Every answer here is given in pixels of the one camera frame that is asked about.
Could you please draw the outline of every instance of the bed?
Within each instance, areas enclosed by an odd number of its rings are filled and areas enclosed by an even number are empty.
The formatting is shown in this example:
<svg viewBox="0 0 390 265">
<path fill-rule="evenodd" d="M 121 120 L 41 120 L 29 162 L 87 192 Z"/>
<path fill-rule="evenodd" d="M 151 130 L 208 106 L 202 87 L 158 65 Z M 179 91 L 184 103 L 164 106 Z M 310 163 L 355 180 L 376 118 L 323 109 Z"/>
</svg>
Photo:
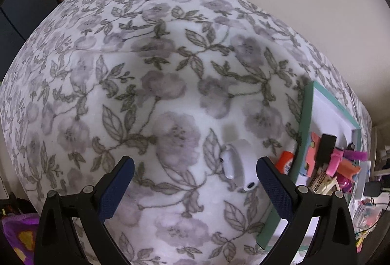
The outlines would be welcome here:
<svg viewBox="0 0 390 265">
<path fill-rule="evenodd" d="M 310 80 L 356 119 L 369 151 L 370 116 L 337 69 L 249 1 L 66 0 L 13 61 L 0 117 L 38 211 L 49 190 L 79 192 L 127 155 L 136 175 L 106 226 L 132 264 L 258 264 L 270 201 L 227 179 L 219 154 L 244 138 L 277 158 Z"/>
</svg>

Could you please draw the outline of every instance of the purple fabric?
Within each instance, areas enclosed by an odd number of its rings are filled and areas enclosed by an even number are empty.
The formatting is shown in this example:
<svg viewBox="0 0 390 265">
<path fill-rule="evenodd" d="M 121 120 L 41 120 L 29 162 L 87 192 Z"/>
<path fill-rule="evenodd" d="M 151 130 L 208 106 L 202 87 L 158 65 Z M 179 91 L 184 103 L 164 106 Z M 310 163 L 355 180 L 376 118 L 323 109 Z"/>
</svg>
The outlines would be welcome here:
<svg viewBox="0 0 390 265">
<path fill-rule="evenodd" d="M 34 213 L 9 216 L 2 222 L 4 235 L 16 254 L 24 264 L 33 265 L 39 215 Z"/>
</svg>

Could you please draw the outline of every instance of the floral bedsheet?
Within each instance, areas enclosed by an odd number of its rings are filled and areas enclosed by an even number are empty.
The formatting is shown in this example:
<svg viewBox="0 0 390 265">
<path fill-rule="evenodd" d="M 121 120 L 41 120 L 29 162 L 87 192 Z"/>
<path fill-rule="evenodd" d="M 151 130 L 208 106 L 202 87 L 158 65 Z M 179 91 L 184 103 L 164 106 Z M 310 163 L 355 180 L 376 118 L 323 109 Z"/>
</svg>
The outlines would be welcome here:
<svg viewBox="0 0 390 265">
<path fill-rule="evenodd" d="M 13 61 L 0 116 L 38 211 L 49 190 L 79 192 L 129 155 L 136 174 L 106 226 L 132 264 L 258 264 L 270 201 L 225 178 L 221 146 L 245 138 L 278 157 L 310 80 L 357 119 L 368 150 L 371 119 L 340 73 L 248 1 L 66 0 Z"/>
</svg>

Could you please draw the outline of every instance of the yellow spot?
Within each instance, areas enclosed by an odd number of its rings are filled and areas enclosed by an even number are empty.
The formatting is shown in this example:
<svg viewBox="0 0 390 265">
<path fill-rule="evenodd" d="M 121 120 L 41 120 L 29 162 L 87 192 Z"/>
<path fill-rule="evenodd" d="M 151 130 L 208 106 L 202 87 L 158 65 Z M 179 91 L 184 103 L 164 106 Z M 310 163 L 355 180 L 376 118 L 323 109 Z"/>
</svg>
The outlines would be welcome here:
<svg viewBox="0 0 390 265">
<path fill-rule="evenodd" d="M 22 262 L 24 262 L 26 260 L 26 255 L 24 255 L 24 253 L 18 249 L 17 247 L 14 247 L 14 251 L 16 253 L 16 255 L 22 260 Z"/>
<path fill-rule="evenodd" d="M 25 245 L 26 249 L 33 251 L 35 247 L 32 231 L 23 231 L 18 235 L 19 240 Z"/>
</svg>

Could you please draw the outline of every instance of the silver screw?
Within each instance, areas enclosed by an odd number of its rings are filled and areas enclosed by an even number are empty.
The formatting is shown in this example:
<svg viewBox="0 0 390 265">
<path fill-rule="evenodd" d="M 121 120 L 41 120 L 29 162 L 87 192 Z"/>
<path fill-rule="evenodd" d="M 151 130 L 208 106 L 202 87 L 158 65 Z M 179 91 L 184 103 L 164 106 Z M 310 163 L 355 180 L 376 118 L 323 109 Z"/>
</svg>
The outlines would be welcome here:
<svg viewBox="0 0 390 265">
<path fill-rule="evenodd" d="M 49 190 L 48 191 L 48 198 L 54 197 L 55 196 L 55 191 L 54 190 Z"/>
<path fill-rule="evenodd" d="M 83 192 L 84 192 L 85 194 L 90 194 L 92 191 L 94 191 L 94 187 L 91 186 L 91 185 L 85 186 L 85 187 L 83 188 Z"/>
<path fill-rule="evenodd" d="M 340 199 L 344 197 L 344 194 L 341 191 L 338 191 L 338 190 L 335 191 L 335 195 L 336 195 L 337 198 L 340 198 Z"/>
<path fill-rule="evenodd" d="M 309 192 L 309 189 L 306 187 L 306 186 L 299 186 L 298 187 L 298 191 L 301 193 L 301 194 L 307 194 Z"/>
</svg>

